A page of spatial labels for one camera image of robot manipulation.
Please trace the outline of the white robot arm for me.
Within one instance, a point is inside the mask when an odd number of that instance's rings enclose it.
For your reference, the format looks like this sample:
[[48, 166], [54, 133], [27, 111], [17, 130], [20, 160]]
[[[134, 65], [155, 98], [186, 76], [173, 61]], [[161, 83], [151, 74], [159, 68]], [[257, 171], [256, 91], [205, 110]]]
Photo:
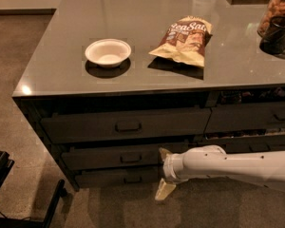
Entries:
[[165, 200], [179, 183], [229, 178], [285, 192], [285, 151], [227, 154], [218, 145], [176, 154], [160, 149], [162, 178], [155, 200]]

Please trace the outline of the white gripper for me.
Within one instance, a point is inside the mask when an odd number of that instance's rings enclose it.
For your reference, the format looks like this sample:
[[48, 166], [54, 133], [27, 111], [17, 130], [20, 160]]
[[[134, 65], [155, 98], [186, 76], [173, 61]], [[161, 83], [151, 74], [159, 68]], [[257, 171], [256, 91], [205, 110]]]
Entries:
[[183, 170], [182, 154], [172, 154], [171, 151], [162, 147], [159, 149], [159, 153], [163, 161], [164, 179], [159, 182], [155, 200], [162, 201], [175, 190], [175, 183], [182, 183], [184, 179], [178, 176], [178, 172]]

